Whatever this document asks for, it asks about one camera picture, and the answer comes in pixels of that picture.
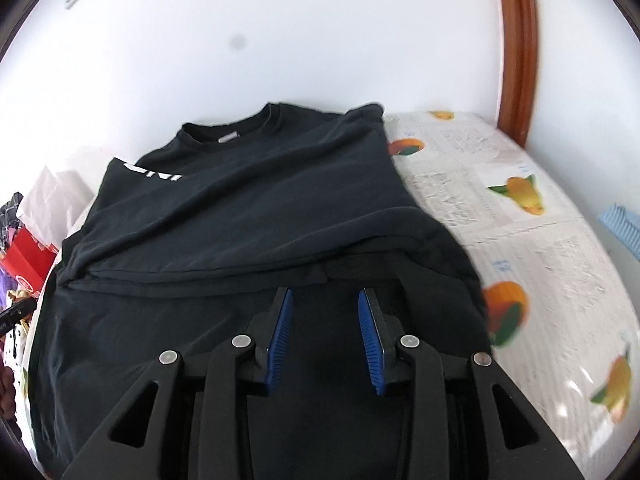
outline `red bag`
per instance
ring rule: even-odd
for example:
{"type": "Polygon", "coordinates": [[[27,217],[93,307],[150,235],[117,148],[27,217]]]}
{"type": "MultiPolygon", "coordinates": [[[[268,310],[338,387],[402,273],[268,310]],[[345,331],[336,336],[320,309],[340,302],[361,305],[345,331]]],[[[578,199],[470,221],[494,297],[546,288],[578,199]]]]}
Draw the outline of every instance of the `red bag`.
{"type": "Polygon", "coordinates": [[[39,297],[56,253],[37,241],[27,228],[15,235],[1,265],[35,298],[39,297]]]}

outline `white wall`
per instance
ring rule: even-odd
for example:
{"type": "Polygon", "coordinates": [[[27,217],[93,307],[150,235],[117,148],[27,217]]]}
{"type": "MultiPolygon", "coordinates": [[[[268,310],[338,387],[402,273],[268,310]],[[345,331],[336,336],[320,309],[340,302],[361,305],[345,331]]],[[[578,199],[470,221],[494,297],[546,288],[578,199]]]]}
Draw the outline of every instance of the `white wall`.
{"type": "Polygon", "coordinates": [[[640,41],[612,0],[538,0],[540,72],[527,151],[571,196],[640,311],[640,263],[596,217],[640,212],[640,41]]]}
{"type": "Polygon", "coordinates": [[[135,160],[268,100],[495,117],[498,0],[63,2],[41,0],[0,62],[0,200],[82,144],[135,160]]]}

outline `triangular cutout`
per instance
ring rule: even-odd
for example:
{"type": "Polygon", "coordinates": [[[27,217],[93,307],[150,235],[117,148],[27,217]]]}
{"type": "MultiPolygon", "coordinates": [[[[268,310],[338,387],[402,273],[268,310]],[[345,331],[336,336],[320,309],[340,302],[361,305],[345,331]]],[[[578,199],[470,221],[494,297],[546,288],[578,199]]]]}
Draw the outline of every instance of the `triangular cutout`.
{"type": "Polygon", "coordinates": [[[538,441],[536,431],[507,392],[499,384],[494,384],[492,391],[498,409],[504,445],[507,449],[518,449],[535,444],[538,441]]]}
{"type": "Polygon", "coordinates": [[[143,447],[157,393],[158,384],[149,383],[111,430],[110,439],[126,446],[143,447]]]}

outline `human hand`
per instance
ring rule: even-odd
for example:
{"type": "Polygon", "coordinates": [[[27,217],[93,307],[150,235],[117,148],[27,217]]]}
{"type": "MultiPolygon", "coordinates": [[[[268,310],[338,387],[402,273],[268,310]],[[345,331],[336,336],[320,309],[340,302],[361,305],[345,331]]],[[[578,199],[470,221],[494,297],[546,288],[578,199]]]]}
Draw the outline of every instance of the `human hand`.
{"type": "Polygon", "coordinates": [[[6,420],[15,416],[14,371],[0,366],[0,415],[6,420]]]}

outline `black t-shirt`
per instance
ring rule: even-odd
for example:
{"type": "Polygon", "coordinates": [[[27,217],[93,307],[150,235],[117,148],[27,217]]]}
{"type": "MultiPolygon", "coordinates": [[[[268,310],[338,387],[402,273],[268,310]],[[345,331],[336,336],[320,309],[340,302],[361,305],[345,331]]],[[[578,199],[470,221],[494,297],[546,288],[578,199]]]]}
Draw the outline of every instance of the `black t-shirt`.
{"type": "Polygon", "coordinates": [[[364,286],[439,351],[490,350],[478,276],[404,188],[380,106],[185,124],[135,166],[112,161],[47,283],[30,365],[45,466],[60,476],[161,351],[215,348],[278,286],[293,289],[294,326],[279,390],[250,403],[257,480],[394,469],[401,409],[370,388],[364,286]]]}

